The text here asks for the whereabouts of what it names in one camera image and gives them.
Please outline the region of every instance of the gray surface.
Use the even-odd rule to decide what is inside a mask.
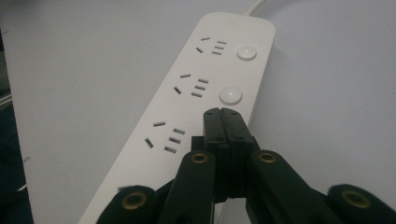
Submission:
[[[76,223],[198,20],[253,1],[2,1],[36,223]],[[396,2],[269,1],[276,41],[251,131],[313,188],[396,208]]]

